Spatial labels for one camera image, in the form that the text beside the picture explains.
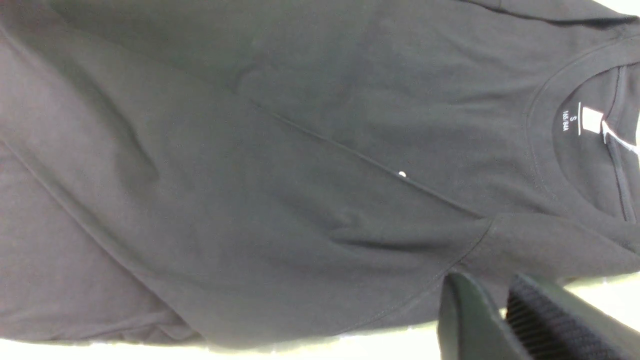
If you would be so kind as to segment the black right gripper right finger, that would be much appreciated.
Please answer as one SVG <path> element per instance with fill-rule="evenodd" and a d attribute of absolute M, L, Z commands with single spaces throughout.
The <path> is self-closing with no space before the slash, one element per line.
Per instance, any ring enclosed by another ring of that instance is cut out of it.
<path fill-rule="evenodd" d="M 637 330 L 539 276 L 515 276 L 506 310 L 506 322 L 535 360 L 640 357 Z"/>

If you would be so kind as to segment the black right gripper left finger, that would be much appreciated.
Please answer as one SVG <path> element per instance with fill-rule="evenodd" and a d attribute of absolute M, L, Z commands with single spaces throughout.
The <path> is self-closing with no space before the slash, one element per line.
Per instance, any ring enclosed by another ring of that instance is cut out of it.
<path fill-rule="evenodd" d="M 442 360 L 531 358 L 489 293 L 466 273 L 443 281 L 437 334 Z"/>

